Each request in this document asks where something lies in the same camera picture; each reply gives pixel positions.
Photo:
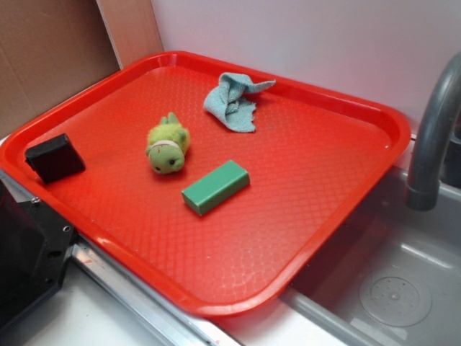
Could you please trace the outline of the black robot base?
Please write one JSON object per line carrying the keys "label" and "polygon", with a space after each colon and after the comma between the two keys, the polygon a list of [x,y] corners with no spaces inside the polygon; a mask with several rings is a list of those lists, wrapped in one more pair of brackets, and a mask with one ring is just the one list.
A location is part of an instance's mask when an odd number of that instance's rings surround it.
{"label": "black robot base", "polygon": [[18,202],[1,184],[1,332],[61,289],[75,238],[47,203]]}

